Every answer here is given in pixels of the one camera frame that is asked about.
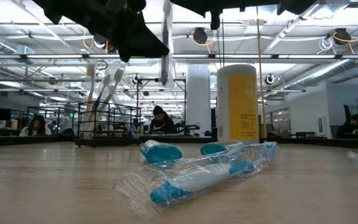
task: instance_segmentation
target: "column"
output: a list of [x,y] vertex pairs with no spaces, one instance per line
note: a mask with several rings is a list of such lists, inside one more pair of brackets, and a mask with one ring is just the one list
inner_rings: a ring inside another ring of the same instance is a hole
[[202,133],[211,130],[211,90],[210,72],[208,65],[188,65],[187,79],[187,125],[196,124],[200,130],[191,131],[190,134]]

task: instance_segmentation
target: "black jacket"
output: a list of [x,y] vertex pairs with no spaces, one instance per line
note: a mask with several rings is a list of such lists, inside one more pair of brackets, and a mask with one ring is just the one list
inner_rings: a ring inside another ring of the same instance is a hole
[[177,129],[172,119],[165,113],[164,118],[161,121],[153,119],[150,124],[150,133],[152,132],[164,132],[165,134],[177,133]]
[[338,129],[336,133],[336,138],[338,139],[345,139],[347,136],[346,134],[353,132],[354,130],[358,129],[358,125],[350,124],[346,121],[342,126]]

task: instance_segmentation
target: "table surface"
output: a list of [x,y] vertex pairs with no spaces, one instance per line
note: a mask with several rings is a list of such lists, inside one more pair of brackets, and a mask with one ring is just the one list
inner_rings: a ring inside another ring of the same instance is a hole
[[[193,157],[201,145],[179,146]],[[358,223],[358,167],[348,149],[281,148],[261,173],[141,220],[111,188],[141,164],[138,147],[0,147],[0,223]]]

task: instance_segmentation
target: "yellow label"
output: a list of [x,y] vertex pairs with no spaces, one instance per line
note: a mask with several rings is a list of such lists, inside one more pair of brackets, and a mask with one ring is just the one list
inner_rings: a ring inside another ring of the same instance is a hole
[[258,140],[259,116],[255,77],[230,74],[228,79],[230,139]]

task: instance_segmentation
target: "man in black beanie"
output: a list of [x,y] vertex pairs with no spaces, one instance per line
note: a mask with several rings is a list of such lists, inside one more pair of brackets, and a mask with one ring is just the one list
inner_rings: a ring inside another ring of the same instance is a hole
[[153,110],[154,119],[150,124],[150,133],[163,132],[165,134],[173,134],[177,132],[175,124],[161,106],[155,106]]

